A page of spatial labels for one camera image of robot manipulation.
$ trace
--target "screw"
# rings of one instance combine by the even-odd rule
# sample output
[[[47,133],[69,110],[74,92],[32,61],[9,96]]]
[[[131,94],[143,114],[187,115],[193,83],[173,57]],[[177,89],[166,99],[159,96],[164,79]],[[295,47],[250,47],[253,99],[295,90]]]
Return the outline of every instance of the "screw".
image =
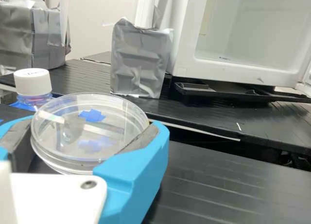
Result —
[[[92,189],[93,187],[95,187],[97,185],[97,183],[93,180],[88,180],[85,181],[82,185],[81,188],[82,189]]]

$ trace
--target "petri dish lid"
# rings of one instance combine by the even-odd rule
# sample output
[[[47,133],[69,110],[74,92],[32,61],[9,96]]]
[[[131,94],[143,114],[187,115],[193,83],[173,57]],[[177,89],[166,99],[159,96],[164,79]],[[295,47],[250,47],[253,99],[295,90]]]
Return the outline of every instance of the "petri dish lid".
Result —
[[[31,145],[54,170],[92,174],[149,125],[145,113],[123,98],[80,93],[43,105],[31,123]]]

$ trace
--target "blue plastic frame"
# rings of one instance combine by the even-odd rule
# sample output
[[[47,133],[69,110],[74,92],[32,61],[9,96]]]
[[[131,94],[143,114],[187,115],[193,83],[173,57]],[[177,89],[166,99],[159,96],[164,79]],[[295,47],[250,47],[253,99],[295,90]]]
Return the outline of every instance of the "blue plastic frame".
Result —
[[[93,174],[108,185],[100,224],[139,224],[152,204],[168,165],[170,138],[163,124],[153,125],[159,133],[147,147],[115,155],[94,168]]]

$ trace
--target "white cabinet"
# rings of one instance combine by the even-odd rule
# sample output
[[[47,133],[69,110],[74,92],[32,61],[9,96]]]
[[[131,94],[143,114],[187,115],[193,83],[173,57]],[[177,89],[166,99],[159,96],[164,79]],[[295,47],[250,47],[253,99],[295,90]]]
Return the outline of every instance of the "white cabinet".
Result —
[[[308,93],[310,0],[173,0],[170,11],[174,76]]]

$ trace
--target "duct tape wrapped box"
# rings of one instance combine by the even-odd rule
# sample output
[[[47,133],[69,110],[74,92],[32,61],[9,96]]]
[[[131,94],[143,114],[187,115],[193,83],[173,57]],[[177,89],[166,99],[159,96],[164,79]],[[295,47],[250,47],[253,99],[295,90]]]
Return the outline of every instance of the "duct tape wrapped box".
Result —
[[[62,44],[59,9],[43,0],[0,1],[0,67],[52,69],[70,52],[69,28]]]
[[[117,22],[112,35],[111,92],[158,99],[170,64],[173,31]]]

